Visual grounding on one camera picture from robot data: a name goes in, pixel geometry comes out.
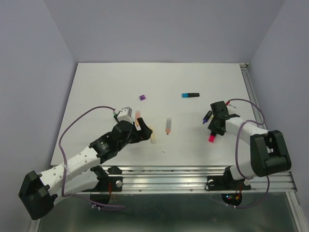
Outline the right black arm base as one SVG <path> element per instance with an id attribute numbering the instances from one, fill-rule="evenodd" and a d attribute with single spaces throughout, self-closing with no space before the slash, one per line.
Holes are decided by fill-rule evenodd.
<path id="1" fill-rule="evenodd" d="M 221 175 L 207 176 L 204 189 L 206 191 L 223 191 L 221 197 L 224 203 L 237 207 L 242 203 L 242 192 L 244 190 L 251 190 L 252 188 L 250 183 L 245 183 L 245 179 L 234 180 L 230 167 L 227 167 Z"/>

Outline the pink highlighter black body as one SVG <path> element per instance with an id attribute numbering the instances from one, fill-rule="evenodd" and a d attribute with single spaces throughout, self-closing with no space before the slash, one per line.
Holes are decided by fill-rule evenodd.
<path id="1" fill-rule="evenodd" d="M 210 143 L 213 143 L 214 140 L 215 140 L 215 137 L 216 137 L 216 133 L 212 131 L 212 132 L 210 133 L 210 136 L 209 136 L 208 141 L 209 141 Z"/>

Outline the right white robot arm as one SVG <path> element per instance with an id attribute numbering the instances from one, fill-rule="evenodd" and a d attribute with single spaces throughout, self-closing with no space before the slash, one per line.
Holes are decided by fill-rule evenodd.
<path id="1" fill-rule="evenodd" d="M 225 133 L 236 136 L 235 165 L 225 169 L 223 185 L 232 189 L 239 180 L 264 177 L 289 171 L 292 162 L 283 134 L 278 130 L 265 130 L 257 127 L 258 122 L 243 120 L 237 114 L 231 114 L 224 101 L 211 104 L 213 118 L 208 129 L 220 136 Z M 239 163 L 239 140 L 250 147 L 250 160 Z"/>

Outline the blue highlighter black body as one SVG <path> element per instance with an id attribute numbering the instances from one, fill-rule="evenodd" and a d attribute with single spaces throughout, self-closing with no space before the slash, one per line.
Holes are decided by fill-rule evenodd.
<path id="1" fill-rule="evenodd" d="M 182 93 L 182 98 L 194 98 L 199 96 L 199 93 Z"/>

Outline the purple highlighter cap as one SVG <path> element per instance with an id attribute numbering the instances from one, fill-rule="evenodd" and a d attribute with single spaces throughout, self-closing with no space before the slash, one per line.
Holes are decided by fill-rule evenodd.
<path id="1" fill-rule="evenodd" d="M 139 99 L 140 99 L 141 101 L 143 101 L 143 100 L 146 99 L 146 97 L 145 97 L 145 95 L 140 95 L 140 96 L 139 96 Z"/>

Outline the peach pastel highlighter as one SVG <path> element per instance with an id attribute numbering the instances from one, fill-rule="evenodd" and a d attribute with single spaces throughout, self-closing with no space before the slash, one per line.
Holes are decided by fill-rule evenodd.
<path id="1" fill-rule="evenodd" d="M 166 131 L 166 134 L 169 135 L 170 131 L 171 131 L 171 117 L 168 117 L 166 119 L 166 127 L 165 127 L 165 131 Z"/>

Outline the yellow pastel highlighter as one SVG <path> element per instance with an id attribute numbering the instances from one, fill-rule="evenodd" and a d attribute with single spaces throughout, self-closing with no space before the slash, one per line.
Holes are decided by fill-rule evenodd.
<path id="1" fill-rule="evenodd" d="M 151 127 L 151 126 L 149 126 L 149 129 L 151 129 L 152 130 L 152 134 L 151 134 L 151 136 L 150 136 L 150 142 L 151 142 L 151 144 L 156 144 L 157 143 L 157 141 L 156 141 L 156 136 L 155 136 L 155 131 L 154 131 L 154 129 Z"/>

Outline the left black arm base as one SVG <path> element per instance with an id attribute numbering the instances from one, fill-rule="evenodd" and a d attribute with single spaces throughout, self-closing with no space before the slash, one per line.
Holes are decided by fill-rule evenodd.
<path id="1" fill-rule="evenodd" d="M 124 206 L 110 205 L 113 192 L 121 192 L 123 187 L 122 170 L 116 166 L 106 172 L 101 166 L 96 166 L 85 172 L 88 180 L 82 192 L 89 192 L 86 199 L 93 208 L 98 210 L 121 210 Z"/>

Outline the orange pastel highlighter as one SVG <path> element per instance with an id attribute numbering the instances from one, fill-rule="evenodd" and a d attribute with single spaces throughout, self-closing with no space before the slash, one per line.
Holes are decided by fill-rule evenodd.
<path id="1" fill-rule="evenodd" d="M 140 110 L 136 110 L 135 111 L 135 125 L 136 125 L 137 128 L 140 127 L 140 124 L 138 122 L 138 119 L 140 118 L 140 116 L 141 116 Z"/>

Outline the purple highlighter black body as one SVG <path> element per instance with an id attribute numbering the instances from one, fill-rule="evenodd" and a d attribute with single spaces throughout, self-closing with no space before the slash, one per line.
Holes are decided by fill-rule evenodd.
<path id="1" fill-rule="evenodd" d="M 209 119 L 212 117 L 212 111 L 209 110 L 206 115 L 203 117 L 203 124 L 207 123 Z"/>

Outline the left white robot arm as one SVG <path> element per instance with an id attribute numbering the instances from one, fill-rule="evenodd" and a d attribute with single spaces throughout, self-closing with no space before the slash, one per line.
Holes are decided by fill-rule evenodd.
<path id="1" fill-rule="evenodd" d="M 19 198 L 32 220 L 47 215 L 64 197 L 86 190 L 111 191 L 116 179 L 103 170 L 101 164 L 114 158 L 126 145 L 147 141 L 153 131 L 138 118 L 134 123 L 119 121 L 112 129 L 68 161 L 41 173 L 25 175 Z"/>

